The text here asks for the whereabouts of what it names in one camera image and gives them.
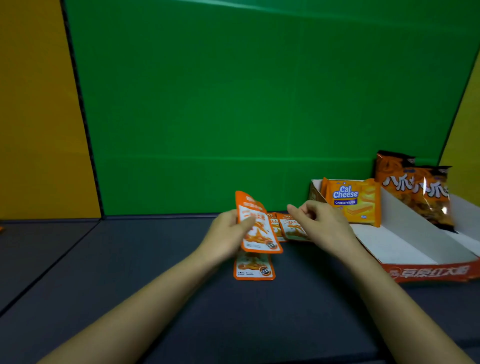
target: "yellow wall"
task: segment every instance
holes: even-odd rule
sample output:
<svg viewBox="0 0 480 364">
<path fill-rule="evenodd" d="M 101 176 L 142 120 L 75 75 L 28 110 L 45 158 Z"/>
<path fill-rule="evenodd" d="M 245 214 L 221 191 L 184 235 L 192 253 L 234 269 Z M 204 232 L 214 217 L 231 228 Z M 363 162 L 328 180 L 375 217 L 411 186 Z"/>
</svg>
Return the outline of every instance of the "yellow wall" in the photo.
<svg viewBox="0 0 480 364">
<path fill-rule="evenodd" d="M 480 57 L 477 57 L 440 164 L 453 166 L 448 188 L 480 206 Z"/>
<path fill-rule="evenodd" d="M 0 219 L 99 217 L 60 1 L 4 1 L 0 24 Z"/>
</svg>

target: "snack bag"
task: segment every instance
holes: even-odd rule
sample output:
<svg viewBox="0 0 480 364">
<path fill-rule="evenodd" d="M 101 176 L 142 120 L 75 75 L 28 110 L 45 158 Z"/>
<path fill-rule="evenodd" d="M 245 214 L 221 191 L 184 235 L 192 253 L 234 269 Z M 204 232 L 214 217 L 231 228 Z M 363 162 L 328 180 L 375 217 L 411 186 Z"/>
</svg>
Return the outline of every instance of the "snack bag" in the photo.
<svg viewBox="0 0 480 364">
<path fill-rule="evenodd" d="M 447 187 L 449 168 L 415 167 L 412 208 L 438 228 L 455 232 Z"/>
<path fill-rule="evenodd" d="M 276 217 L 280 222 L 282 234 L 288 240 L 298 240 L 301 242 L 311 241 L 302 226 L 291 216 L 287 214 L 276 213 Z"/>
<path fill-rule="evenodd" d="M 255 216 L 256 221 L 252 230 L 242 240 L 241 247 L 246 252 L 279 254 L 283 249 L 278 243 L 270 218 L 266 214 L 265 207 L 253 197 L 242 191 L 235 192 L 237 204 L 238 222 Z"/>
<path fill-rule="evenodd" d="M 371 224 L 377 228 L 381 224 L 380 184 L 372 178 L 364 181 L 324 180 L 325 200 L 333 207 L 342 210 L 349 222 Z"/>
<path fill-rule="evenodd" d="M 375 164 L 375 181 L 411 207 L 415 157 L 379 150 Z"/>
<path fill-rule="evenodd" d="M 270 218 L 270 225 L 272 225 L 273 232 L 275 233 L 276 239 L 279 243 L 284 243 L 287 240 L 282 235 L 282 229 L 280 228 L 280 224 L 278 219 L 276 218 L 275 212 L 267 212 L 267 216 Z"/>
<path fill-rule="evenodd" d="M 270 255 L 240 250 L 233 264 L 233 276 L 238 280 L 274 280 Z"/>
</svg>

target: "white cardboard box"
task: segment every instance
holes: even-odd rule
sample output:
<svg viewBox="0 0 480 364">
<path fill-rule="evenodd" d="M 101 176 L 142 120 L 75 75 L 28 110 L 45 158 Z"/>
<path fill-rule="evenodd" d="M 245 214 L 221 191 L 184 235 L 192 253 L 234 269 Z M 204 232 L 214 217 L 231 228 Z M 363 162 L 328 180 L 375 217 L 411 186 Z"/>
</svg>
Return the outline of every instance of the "white cardboard box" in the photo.
<svg viewBox="0 0 480 364">
<path fill-rule="evenodd" d="M 309 198 L 325 202 L 322 180 Z M 455 229 L 440 230 L 381 188 L 382 225 L 351 224 L 358 240 L 397 282 L 480 277 L 480 208 L 451 195 Z"/>
</svg>

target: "orange snack packet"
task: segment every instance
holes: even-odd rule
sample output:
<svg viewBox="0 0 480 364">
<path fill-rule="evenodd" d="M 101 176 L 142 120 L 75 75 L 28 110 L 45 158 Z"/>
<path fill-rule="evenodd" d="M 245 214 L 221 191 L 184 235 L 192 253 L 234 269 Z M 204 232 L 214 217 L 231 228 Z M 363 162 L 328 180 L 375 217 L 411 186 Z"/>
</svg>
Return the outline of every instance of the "orange snack packet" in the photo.
<svg viewBox="0 0 480 364">
<path fill-rule="evenodd" d="M 276 213 L 275 212 L 267 212 L 267 216 L 270 219 L 270 224 L 272 225 L 273 232 L 275 233 L 276 239 L 278 240 L 279 243 L 284 243 L 287 240 L 282 234 L 282 229 L 280 228 L 280 223 L 278 222 L 278 219 L 276 218 Z"/>
<path fill-rule="evenodd" d="M 288 240 L 311 241 L 302 226 L 291 215 L 276 213 L 283 236 Z"/>
<path fill-rule="evenodd" d="M 447 187 L 449 168 L 415 167 L 411 207 L 438 228 L 455 232 Z"/>
<path fill-rule="evenodd" d="M 233 264 L 233 276 L 237 280 L 274 280 L 270 255 L 240 250 Z"/>
<path fill-rule="evenodd" d="M 342 210 L 349 222 L 380 227 L 382 219 L 380 184 L 372 178 L 364 181 L 324 178 L 322 191 L 325 191 L 325 200 L 331 206 Z"/>
<path fill-rule="evenodd" d="M 242 240 L 242 249 L 253 253 L 283 253 L 283 248 L 278 243 L 265 207 L 260 202 L 255 201 L 252 196 L 242 191 L 235 192 L 235 202 L 237 204 L 239 223 L 250 216 L 255 216 L 256 218 L 255 225 Z"/>
<path fill-rule="evenodd" d="M 411 206 L 414 166 L 415 157 L 379 150 L 375 164 L 375 181 L 381 183 L 384 189 L 405 205 Z"/>
</svg>

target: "cal cheese package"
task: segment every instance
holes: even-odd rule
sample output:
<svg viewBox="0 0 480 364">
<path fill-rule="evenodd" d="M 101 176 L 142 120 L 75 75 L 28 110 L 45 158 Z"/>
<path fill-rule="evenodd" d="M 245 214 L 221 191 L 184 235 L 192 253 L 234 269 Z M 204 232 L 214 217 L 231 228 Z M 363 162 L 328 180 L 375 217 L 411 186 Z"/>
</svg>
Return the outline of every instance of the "cal cheese package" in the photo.
<svg viewBox="0 0 480 364">
<path fill-rule="evenodd" d="M 447 187 L 449 168 L 415 167 L 411 207 L 438 228 L 455 231 Z"/>
<path fill-rule="evenodd" d="M 311 241 L 305 230 L 291 215 L 277 212 L 276 217 L 280 223 L 283 236 L 285 236 L 287 240 L 297 240 L 301 242 Z"/>
<path fill-rule="evenodd" d="M 282 229 L 280 228 L 280 223 L 276 217 L 275 212 L 267 212 L 267 216 L 270 219 L 270 225 L 272 225 L 273 232 L 275 233 L 276 239 L 279 243 L 286 242 L 287 240 L 284 238 L 282 234 Z"/>
<path fill-rule="evenodd" d="M 233 276 L 238 280 L 274 280 L 270 255 L 240 250 L 233 265 Z"/>
<path fill-rule="evenodd" d="M 349 222 L 371 224 L 380 227 L 380 184 L 370 178 L 364 181 L 322 181 L 325 200 L 342 210 Z"/>
<path fill-rule="evenodd" d="M 237 204 L 238 222 L 255 216 L 256 221 L 252 230 L 242 240 L 241 247 L 246 252 L 279 254 L 283 252 L 274 234 L 270 218 L 266 214 L 265 207 L 253 197 L 242 191 L 235 192 Z"/>
<path fill-rule="evenodd" d="M 414 185 L 415 157 L 379 150 L 375 164 L 375 181 L 411 207 Z"/>
</svg>

